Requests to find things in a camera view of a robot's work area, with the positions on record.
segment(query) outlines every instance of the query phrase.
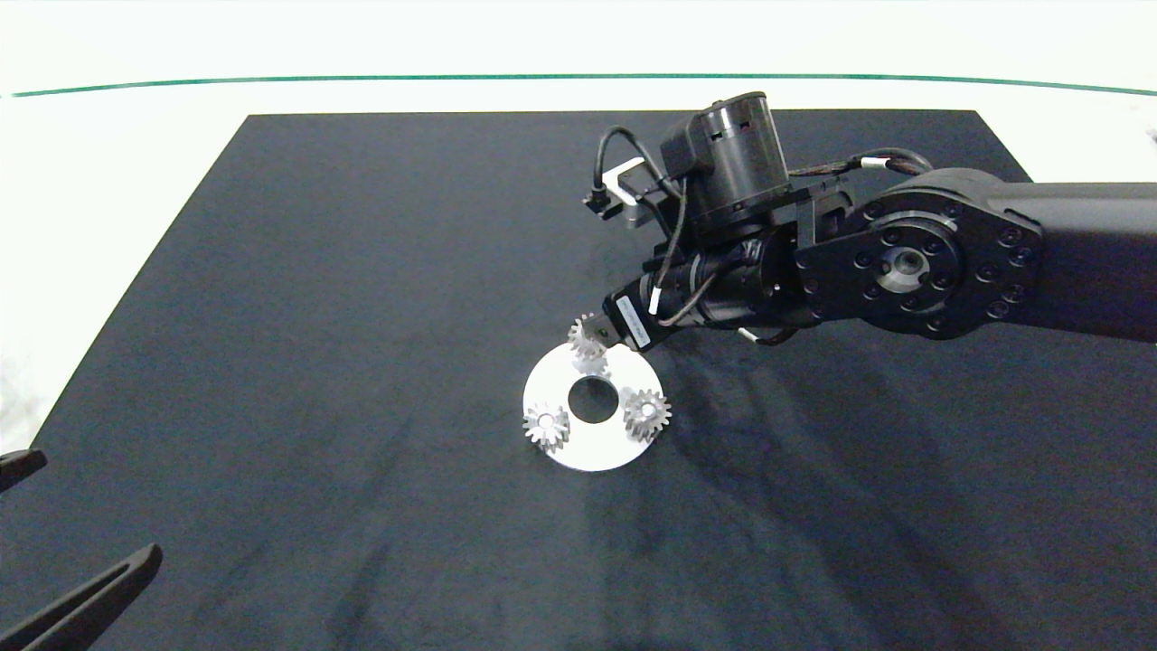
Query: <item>label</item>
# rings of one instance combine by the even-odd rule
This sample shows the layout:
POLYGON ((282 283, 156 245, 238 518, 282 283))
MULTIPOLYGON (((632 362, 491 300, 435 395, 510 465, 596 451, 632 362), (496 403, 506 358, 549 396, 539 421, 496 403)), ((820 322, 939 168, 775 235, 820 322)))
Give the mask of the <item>label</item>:
POLYGON ((650 343, 650 335, 647 334, 647 328, 643 328, 643 321, 639 318, 635 305, 631 303, 631 297, 619 296, 614 304, 619 306, 619 313, 627 321, 627 328, 631 330, 631 336, 635 339, 635 346, 639 347, 639 350, 647 348, 647 345, 650 343))

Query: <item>wire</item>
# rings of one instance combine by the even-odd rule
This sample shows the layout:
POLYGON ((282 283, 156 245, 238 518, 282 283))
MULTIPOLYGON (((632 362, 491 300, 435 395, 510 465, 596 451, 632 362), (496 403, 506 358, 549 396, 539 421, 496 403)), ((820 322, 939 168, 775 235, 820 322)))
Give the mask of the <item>wire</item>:
POLYGON ((671 179, 668 178, 665 173, 659 171, 658 167, 655 164, 655 158, 651 157, 647 147, 639 141, 639 138, 636 138, 629 128, 619 124, 607 128, 606 133, 604 133, 598 140, 598 153, 595 156, 595 175, 591 182, 592 188, 606 188, 606 185, 603 184, 603 171, 606 169, 604 164, 604 161, 606 160, 606 145, 611 141, 611 138, 614 138, 616 135, 621 135, 627 140, 627 142, 631 142, 631 146, 634 147, 636 151, 639 151, 639 155, 643 157, 643 163, 647 164, 647 169, 649 169, 651 175, 655 176, 655 179, 658 182, 659 186, 663 187, 664 192, 678 199, 683 198, 683 194, 675 188, 673 184, 671 184, 671 179))
POLYGON ((900 173, 907 173, 909 176, 918 176, 926 171, 936 169, 931 161, 912 149, 905 149, 902 147, 876 147, 875 149, 868 149, 867 151, 860 151, 858 154, 848 156, 842 161, 793 169, 788 171, 788 175, 826 176, 830 173, 843 173, 853 169, 860 169, 862 167, 862 160, 865 157, 886 157, 887 161, 885 165, 887 169, 899 171, 900 173))
POLYGON ((666 272, 671 269, 671 258, 675 257, 675 247, 679 243, 679 237, 683 236, 683 225, 687 222, 687 177, 684 176, 679 184, 679 219, 675 222, 675 232, 671 232, 671 241, 666 245, 666 252, 663 253, 663 265, 658 267, 658 275, 655 276, 655 286, 663 288, 663 281, 666 280, 666 272))
POLYGON ((761 347, 778 347, 783 342, 790 340, 798 333, 798 328, 783 328, 779 333, 772 335, 771 338, 759 338, 751 331, 746 328, 739 328, 738 333, 744 336, 749 342, 761 346, 761 347))
POLYGON ((703 297, 703 294, 707 293, 708 287, 712 286, 712 282, 714 282, 715 279, 718 278, 718 275, 720 275, 718 269, 708 275, 707 280, 703 280, 703 283, 700 284, 699 288, 695 289, 693 294, 691 294, 691 297, 687 298, 687 303, 680 306, 679 311, 675 312, 675 316, 672 316, 671 318, 659 318, 658 324, 662 325, 662 327, 664 328, 670 328, 671 325, 678 323, 684 316, 686 316, 692 309, 694 309, 695 304, 699 302, 699 298, 703 297))

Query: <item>metal gear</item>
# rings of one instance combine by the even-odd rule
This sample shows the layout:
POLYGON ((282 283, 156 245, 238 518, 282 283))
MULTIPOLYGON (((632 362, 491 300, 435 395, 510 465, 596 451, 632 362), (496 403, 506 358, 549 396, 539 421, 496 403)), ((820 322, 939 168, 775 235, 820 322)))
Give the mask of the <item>metal gear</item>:
POLYGON ((578 318, 575 318, 575 324, 572 325, 570 332, 567 333, 567 341, 570 342, 570 350, 574 352, 575 357, 584 362, 596 361, 606 354, 606 347, 591 340, 582 332, 582 321, 587 318, 595 316, 595 312, 584 313, 578 318))
POLYGON ((636 392, 622 406, 622 421, 632 437, 650 443, 671 422, 671 405, 658 392, 636 392))
POLYGON ((570 417, 561 407, 536 405, 523 415, 522 427, 531 443, 544 452, 554 452, 570 441, 570 417))

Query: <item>black table mat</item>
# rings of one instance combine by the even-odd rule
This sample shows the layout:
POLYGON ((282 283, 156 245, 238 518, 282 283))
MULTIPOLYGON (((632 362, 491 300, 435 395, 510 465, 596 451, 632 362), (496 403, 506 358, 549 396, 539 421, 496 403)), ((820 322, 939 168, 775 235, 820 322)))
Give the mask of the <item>black table mat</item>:
MULTIPOLYGON (((530 369, 658 239, 580 205, 597 138, 679 117, 249 118, 0 503, 0 628, 155 541, 96 649, 1151 648, 1152 347, 685 333, 638 461, 526 443, 530 369)), ((1027 179, 973 112, 775 117, 789 165, 1027 179)))

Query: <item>screw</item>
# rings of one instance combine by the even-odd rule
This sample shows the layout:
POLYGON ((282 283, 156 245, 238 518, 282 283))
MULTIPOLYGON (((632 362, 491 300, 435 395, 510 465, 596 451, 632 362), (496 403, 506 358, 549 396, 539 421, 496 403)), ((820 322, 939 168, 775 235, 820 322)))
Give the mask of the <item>screw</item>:
POLYGON ((977 269, 977 278, 985 282, 992 282, 1001 276, 1001 269, 995 264, 986 264, 977 269))
POLYGON ((1032 249, 1029 246, 1020 246, 1015 249, 1009 253, 1009 261, 1017 266, 1024 266, 1032 260, 1032 249))
POLYGON ((941 271, 933 278, 933 287, 944 290, 952 284, 952 274, 941 271))
POLYGON ((1024 299, 1026 291, 1024 284, 1009 284, 1004 287, 1004 291, 1001 293, 1001 297, 1009 302, 1020 302, 1024 299))
POLYGON ((1015 246, 1020 243, 1024 238, 1024 231, 1022 231, 1016 225, 1009 225, 1004 230, 1001 230, 1001 236, 996 238, 1001 244, 1005 246, 1015 246))
POLYGON ((1004 318, 1009 315, 1009 303, 1004 301, 993 301, 988 303, 988 316, 993 318, 1004 318))

